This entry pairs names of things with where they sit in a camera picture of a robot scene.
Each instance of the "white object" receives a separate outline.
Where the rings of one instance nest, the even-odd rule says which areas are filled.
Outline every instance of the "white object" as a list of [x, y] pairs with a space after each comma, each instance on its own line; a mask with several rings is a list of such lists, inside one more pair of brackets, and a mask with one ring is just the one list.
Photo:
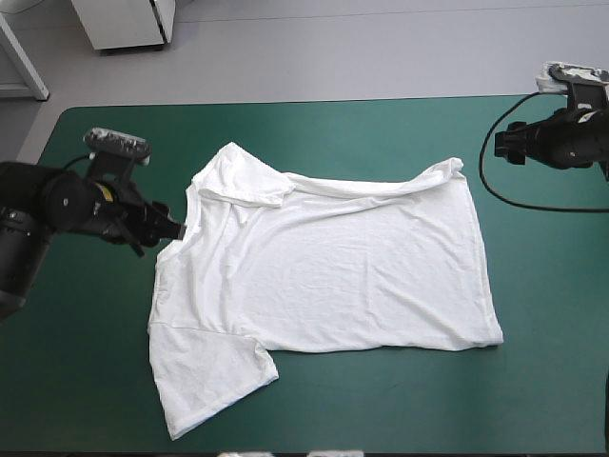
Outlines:
[[235, 144], [157, 258], [150, 363], [172, 439], [277, 379], [267, 349], [497, 345], [462, 161], [403, 183], [280, 173]]
[[175, 0], [72, 0], [96, 50], [171, 41]]
[[594, 81], [595, 83], [601, 83], [605, 86], [607, 83], [603, 81], [599, 76], [606, 74], [605, 70], [595, 69], [594, 67], [585, 67], [583, 65], [567, 64], [559, 61], [548, 61], [543, 64], [541, 72], [535, 77], [535, 82], [540, 92], [543, 93], [567, 93], [567, 85], [557, 81], [550, 75], [550, 67], [553, 65], [559, 65], [562, 68], [562, 72], [569, 76], [578, 76], [588, 81]]
[[24, 83], [0, 83], [0, 97], [34, 97], [36, 100], [47, 100], [49, 90], [43, 83], [38, 71], [23, 50], [17, 37], [12, 32], [0, 13], [0, 47], [13, 63]]

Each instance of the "clothing fabric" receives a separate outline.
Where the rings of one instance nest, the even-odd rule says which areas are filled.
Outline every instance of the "clothing fabric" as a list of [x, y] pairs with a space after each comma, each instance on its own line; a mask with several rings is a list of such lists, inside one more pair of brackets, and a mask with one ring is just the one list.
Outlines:
[[222, 148], [157, 258], [150, 363], [171, 438], [277, 379], [268, 350], [500, 344], [461, 168], [336, 181]]

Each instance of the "t-shirt hem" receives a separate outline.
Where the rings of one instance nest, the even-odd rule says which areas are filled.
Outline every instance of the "t-shirt hem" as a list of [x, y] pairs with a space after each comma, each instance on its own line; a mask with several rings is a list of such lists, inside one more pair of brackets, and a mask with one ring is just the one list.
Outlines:
[[171, 431], [171, 429], [169, 430], [169, 436], [171, 440], [175, 441], [183, 437], [189, 431], [198, 427], [200, 424], [202, 424], [218, 412], [222, 411], [226, 407], [229, 407], [230, 405], [243, 399], [253, 391], [259, 389], [260, 387], [267, 386], [277, 379], [279, 379], [279, 373], [277, 372], [277, 369], [275, 367], [269, 367], [268, 371], [258, 382], [248, 383], [244, 386], [243, 389], [239, 390], [238, 392], [231, 391], [230, 395], [227, 395], [226, 397], [214, 402], [211, 406], [202, 408], [194, 414], [190, 414], [187, 418], [178, 421], [176, 423], [176, 426], [173, 427], [176, 429], [176, 431]]

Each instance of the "gray floor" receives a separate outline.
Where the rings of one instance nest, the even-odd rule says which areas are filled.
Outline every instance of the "gray floor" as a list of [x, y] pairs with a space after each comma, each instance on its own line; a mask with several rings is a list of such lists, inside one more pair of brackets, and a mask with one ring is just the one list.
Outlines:
[[117, 55], [69, 0], [7, 19], [51, 97], [0, 101], [0, 160], [36, 161], [74, 106], [524, 93], [546, 60], [609, 68], [609, 2], [586, 0], [178, 0], [169, 47]]

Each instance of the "t-shirt sleeve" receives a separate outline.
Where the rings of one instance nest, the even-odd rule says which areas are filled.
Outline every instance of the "t-shirt sleeve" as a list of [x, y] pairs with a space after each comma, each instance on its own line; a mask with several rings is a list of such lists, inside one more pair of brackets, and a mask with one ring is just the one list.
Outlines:
[[192, 178], [199, 194], [245, 207], [280, 207], [292, 182], [235, 143], [218, 151]]
[[279, 376], [254, 339], [151, 323], [150, 364], [172, 440]]

